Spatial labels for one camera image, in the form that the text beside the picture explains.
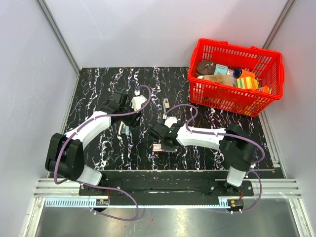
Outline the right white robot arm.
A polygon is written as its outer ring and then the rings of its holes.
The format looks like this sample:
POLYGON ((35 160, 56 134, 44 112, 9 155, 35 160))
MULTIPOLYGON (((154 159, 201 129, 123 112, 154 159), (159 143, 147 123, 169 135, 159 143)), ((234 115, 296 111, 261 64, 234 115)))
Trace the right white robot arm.
POLYGON ((242 190, 242 181, 255 159, 257 146, 237 125, 227 128, 196 128, 177 123, 167 126, 158 123, 150 135, 159 139, 167 148, 197 146, 219 151, 229 168, 225 191, 235 196, 242 190))

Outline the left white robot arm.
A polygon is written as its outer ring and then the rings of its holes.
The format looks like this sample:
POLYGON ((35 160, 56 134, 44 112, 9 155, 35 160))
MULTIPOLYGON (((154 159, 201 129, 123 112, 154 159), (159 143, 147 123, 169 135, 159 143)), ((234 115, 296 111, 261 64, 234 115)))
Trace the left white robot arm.
POLYGON ((99 133, 117 122, 130 128, 138 126, 142 114, 140 109, 146 102, 143 95, 130 98, 125 93, 115 92, 81 125, 51 137, 45 169, 65 179, 90 184, 90 190, 96 195, 104 194, 107 183, 99 171, 85 165, 84 149, 99 133))

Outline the staple box with staples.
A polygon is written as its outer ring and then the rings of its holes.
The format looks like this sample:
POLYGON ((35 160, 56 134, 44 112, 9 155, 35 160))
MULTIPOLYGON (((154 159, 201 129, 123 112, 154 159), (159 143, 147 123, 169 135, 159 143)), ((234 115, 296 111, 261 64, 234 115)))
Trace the staple box with staples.
POLYGON ((176 152, 177 149, 163 148, 161 144, 152 145, 153 152, 176 152))

